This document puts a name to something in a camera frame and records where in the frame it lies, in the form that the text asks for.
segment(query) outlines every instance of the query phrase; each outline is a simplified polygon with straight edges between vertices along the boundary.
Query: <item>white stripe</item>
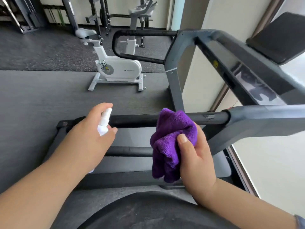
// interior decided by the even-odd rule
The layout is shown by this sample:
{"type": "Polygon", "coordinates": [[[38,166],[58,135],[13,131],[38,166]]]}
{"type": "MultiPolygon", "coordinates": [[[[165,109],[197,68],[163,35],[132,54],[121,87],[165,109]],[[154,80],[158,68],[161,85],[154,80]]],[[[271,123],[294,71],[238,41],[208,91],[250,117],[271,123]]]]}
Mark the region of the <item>white stripe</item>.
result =
{"type": "Polygon", "coordinates": [[[177,69],[177,68],[173,68],[173,69],[167,70],[167,71],[165,71],[165,72],[172,71],[172,70],[175,70],[175,69],[177,69]]]}

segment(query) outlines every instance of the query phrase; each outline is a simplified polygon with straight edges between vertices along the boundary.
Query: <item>person's left hand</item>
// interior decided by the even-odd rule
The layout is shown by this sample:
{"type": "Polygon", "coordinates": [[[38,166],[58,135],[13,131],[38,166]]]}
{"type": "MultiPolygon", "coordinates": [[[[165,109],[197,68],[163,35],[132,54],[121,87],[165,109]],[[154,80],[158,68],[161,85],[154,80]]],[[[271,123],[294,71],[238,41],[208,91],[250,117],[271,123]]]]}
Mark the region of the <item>person's left hand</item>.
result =
{"type": "Polygon", "coordinates": [[[80,169],[84,175],[93,170],[115,139],[117,128],[108,126],[109,131],[103,136],[97,131],[101,113],[112,106],[102,103],[92,108],[88,116],[67,134],[49,161],[80,169]]]}

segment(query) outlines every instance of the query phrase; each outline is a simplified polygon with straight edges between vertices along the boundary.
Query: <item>forearm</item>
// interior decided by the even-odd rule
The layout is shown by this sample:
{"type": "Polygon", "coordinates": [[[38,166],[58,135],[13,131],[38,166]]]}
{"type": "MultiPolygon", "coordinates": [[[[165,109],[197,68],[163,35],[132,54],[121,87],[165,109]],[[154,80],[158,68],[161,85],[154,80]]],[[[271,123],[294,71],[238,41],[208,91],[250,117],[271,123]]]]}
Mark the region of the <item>forearm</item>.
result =
{"type": "Polygon", "coordinates": [[[244,229],[297,227],[293,215],[220,179],[208,200],[199,203],[244,229]]]}
{"type": "Polygon", "coordinates": [[[64,201],[84,174],[49,160],[0,195],[0,228],[51,227],[64,201]]]}

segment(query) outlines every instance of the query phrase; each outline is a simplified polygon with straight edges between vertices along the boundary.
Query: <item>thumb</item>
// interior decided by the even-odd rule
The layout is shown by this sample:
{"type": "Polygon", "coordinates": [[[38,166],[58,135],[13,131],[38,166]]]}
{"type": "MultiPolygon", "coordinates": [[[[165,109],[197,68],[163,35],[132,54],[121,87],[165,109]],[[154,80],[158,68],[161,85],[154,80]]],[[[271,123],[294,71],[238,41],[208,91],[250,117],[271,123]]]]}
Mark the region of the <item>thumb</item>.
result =
{"type": "Polygon", "coordinates": [[[197,156],[193,144],[187,139],[184,134],[180,134],[177,137],[178,146],[181,150],[181,162],[189,163],[197,156]]]}
{"type": "Polygon", "coordinates": [[[115,139],[116,132],[117,132],[117,128],[112,128],[112,129],[109,129],[109,131],[107,133],[100,136],[99,142],[100,142],[102,148],[104,149],[104,153],[106,153],[106,151],[112,145],[112,143],[115,139]]]}

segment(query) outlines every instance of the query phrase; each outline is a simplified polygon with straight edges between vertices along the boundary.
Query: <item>finger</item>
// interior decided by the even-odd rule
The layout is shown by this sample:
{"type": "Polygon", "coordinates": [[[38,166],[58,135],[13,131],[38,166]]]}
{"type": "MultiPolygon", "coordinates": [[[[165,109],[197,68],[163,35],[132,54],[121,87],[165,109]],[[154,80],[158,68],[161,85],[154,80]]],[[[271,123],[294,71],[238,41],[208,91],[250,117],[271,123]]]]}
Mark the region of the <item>finger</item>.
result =
{"type": "Polygon", "coordinates": [[[86,121],[98,125],[101,120],[101,113],[107,108],[112,108],[113,104],[110,103],[101,103],[94,106],[86,117],[86,121]]]}
{"type": "Polygon", "coordinates": [[[196,151],[192,143],[187,139],[184,134],[180,134],[177,137],[178,146],[181,151],[181,162],[189,163],[197,157],[196,151]]]}
{"type": "Polygon", "coordinates": [[[206,135],[199,125],[195,123],[197,127],[197,142],[195,145],[195,150],[197,155],[201,158],[204,158],[207,153],[210,153],[210,147],[206,139],[206,135]]]}
{"type": "Polygon", "coordinates": [[[100,136],[99,142],[101,144],[101,147],[104,149],[103,153],[105,154],[109,147],[112,145],[115,135],[117,132],[117,128],[110,129],[106,134],[100,136]]]}

